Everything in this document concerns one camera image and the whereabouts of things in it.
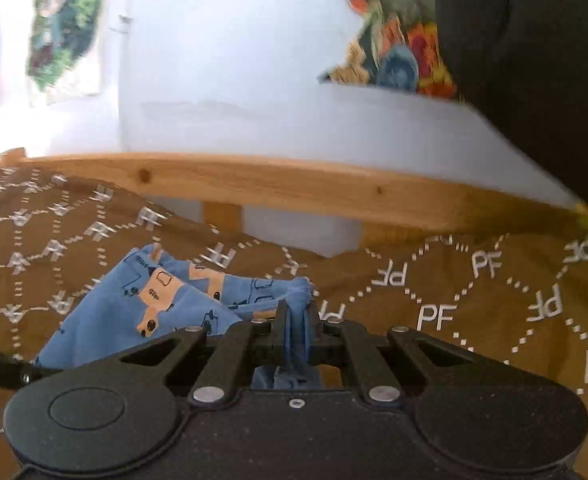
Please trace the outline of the brown PF patterned blanket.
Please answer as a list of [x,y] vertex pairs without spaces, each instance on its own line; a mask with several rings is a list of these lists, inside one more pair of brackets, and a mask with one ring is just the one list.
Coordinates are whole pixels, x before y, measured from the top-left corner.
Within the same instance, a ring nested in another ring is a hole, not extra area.
[[[130,250],[307,278],[323,314],[393,325],[560,382],[588,408],[588,232],[435,235],[324,257],[199,224],[123,190],[0,169],[0,351],[29,361]],[[577,460],[588,479],[588,437]]]

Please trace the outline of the anime girl wall poster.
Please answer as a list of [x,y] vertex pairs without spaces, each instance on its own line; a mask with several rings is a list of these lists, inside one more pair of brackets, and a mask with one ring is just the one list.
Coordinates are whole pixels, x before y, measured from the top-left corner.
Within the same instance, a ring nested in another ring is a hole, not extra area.
[[105,0],[33,0],[27,76],[51,92],[94,47]]

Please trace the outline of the colourful landscape wall poster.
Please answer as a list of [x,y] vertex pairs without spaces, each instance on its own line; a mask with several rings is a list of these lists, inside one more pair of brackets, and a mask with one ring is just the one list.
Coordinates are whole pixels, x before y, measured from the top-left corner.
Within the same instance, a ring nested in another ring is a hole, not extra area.
[[439,52],[435,0],[347,1],[361,16],[361,28],[348,44],[345,61],[319,81],[458,98]]

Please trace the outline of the black padded jacket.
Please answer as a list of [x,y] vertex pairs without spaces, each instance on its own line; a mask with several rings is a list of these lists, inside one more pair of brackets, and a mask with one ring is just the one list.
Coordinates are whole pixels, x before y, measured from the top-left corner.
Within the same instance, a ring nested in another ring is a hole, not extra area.
[[465,101],[588,204],[588,0],[435,0]]

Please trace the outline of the wooden bed frame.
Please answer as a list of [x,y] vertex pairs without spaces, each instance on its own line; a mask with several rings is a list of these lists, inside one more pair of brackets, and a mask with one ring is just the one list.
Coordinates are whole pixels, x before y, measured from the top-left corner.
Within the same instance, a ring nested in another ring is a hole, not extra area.
[[12,167],[99,180],[140,195],[198,200],[206,222],[232,232],[243,230],[247,206],[358,220],[360,247],[437,234],[562,234],[579,218],[573,208],[337,162],[170,153],[30,158],[15,148],[0,154],[0,168]]

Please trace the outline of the blue patterned pajama pants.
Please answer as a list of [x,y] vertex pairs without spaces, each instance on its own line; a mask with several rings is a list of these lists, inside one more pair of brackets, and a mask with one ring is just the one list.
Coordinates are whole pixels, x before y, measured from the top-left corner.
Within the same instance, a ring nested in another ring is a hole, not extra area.
[[69,370],[144,342],[197,327],[223,335],[242,321],[274,318],[286,306],[286,358],[255,371],[258,389],[321,385],[307,357],[307,278],[243,278],[178,260],[157,244],[133,248],[94,286],[36,355],[38,366]]

